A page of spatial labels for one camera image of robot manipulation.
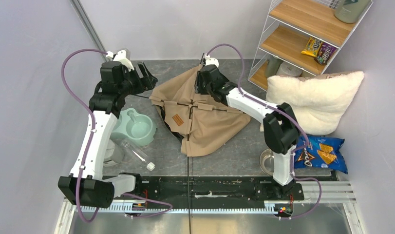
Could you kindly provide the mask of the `long black tent pole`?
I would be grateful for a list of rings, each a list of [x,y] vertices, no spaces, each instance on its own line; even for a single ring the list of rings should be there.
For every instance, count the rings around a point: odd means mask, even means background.
[[[193,105],[189,105],[189,120],[192,120]],[[187,199],[188,199],[188,230],[189,234],[192,234],[192,223],[191,223],[191,198],[190,198],[190,162],[189,156],[187,156]]]

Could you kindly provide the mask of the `tan fabric pet tent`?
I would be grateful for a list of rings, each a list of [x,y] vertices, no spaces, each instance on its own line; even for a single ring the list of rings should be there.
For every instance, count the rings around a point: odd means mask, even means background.
[[[206,111],[189,106],[204,103],[219,109],[233,110],[216,102],[210,95],[195,93],[195,80],[201,66],[189,69],[156,86],[150,95],[151,103],[169,131],[181,142],[181,153],[189,157],[206,156],[221,148],[251,120],[247,114]]]

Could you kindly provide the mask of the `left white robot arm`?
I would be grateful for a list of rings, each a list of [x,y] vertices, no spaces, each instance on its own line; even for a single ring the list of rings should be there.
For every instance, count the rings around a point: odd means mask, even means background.
[[[88,111],[87,130],[74,166],[69,175],[59,178],[57,185],[73,205],[108,208],[115,197],[124,193],[132,199],[138,199],[143,194],[144,187],[136,174],[103,179],[103,160],[126,96],[152,90],[158,80],[142,62],[138,63],[139,71],[136,70],[130,61],[129,50],[108,51],[105,55],[109,61],[100,67],[101,80],[89,103],[85,104],[71,91],[65,80],[66,63],[80,52],[75,51],[64,60],[61,79],[66,90]]]

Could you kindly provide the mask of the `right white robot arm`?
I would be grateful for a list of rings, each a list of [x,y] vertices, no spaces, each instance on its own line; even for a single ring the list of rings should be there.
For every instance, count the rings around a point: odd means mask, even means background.
[[[219,62],[203,54],[197,73],[195,92],[210,95],[216,102],[248,114],[263,125],[264,140],[274,157],[272,194],[285,199],[291,194],[294,150],[300,136],[296,117],[287,103],[277,105],[239,88],[219,70]]]

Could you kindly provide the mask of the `mint green pet bowl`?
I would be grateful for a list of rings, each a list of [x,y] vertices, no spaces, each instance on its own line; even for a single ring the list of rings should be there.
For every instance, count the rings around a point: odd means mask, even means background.
[[[146,146],[154,140],[156,123],[147,115],[134,108],[122,110],[111,133],[111,140],[128,138],[137,146]]]

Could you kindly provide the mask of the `clear plastic bottle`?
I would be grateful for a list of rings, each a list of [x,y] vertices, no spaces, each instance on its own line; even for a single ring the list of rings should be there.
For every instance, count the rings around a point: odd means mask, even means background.
[[[131,161],[136,161],[139,165],[145,167],[149,171],[153,171],[156,168],[152,158],[128,138],[123,139],[119,145],[122,148],[124,155]]]

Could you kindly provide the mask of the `green cylinder bottle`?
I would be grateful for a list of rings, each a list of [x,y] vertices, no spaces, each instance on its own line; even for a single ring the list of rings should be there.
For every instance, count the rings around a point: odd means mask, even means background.
[[[267,68],[264,73],[265,76],[268,78],[268,77],[276,75],[276,73],[282,63],[283,63],[283,60],[281,60],[280,58],[278,58],[276,56],[271,56],[268,59],[268,65],[267,65]]]

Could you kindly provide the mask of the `white toilet paper roll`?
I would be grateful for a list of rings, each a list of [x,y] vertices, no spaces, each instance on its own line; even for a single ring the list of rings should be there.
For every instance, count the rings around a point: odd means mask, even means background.
[[[280,64],[276,75],[287,76],[287,77],[300,77],[302,74],[302,69],[284,61]]]

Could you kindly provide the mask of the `stainless steel bowl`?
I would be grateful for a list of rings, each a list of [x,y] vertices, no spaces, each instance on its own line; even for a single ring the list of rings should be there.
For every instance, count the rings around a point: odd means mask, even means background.
[[[265,149],[259,157],[259,163],[261,170],[269,175],[273,176],[274,173],[274,155],[270,149]]]

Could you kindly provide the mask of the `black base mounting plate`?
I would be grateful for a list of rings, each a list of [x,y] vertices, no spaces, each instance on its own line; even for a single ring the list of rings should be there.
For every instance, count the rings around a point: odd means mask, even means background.
[[[304,200],[299,183],[287,192],[270,176],[142,176],[132,194],[170,203],[174,209],[255,209],[264,201]]]

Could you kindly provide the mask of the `yellow M&M's bag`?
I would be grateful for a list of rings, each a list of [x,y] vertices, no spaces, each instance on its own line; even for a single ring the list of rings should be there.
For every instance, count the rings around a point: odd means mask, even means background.
[[[305,48],[301,51],[301,54],[315,58],[318,55],[318,52],[322,44],[323,44],[322,40],[315,37],[310,37]]]

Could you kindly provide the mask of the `white fluffy pillow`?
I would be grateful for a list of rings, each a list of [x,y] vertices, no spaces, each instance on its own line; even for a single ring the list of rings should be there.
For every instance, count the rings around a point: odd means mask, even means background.
[[[288,103],[307,134],[329,135],[337,129],[364,77],[363,71],[298,78],[275,75],[267,79],[265,99]]]

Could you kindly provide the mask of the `blue Doritos chip bag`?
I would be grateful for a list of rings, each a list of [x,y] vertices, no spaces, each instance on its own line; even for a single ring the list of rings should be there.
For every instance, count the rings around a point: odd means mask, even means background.
[[[345,140],[336,137],[308,135],[306,148],[295,152],[294,168],[329,168],[348,173],[343,155],[340,152]]]

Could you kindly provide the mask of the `grey-green jar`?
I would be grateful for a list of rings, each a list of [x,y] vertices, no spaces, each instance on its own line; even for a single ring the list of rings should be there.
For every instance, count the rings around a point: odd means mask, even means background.
[[[344,23],[355,23],[370,2],[370,0],[340,0],[334,16]]]

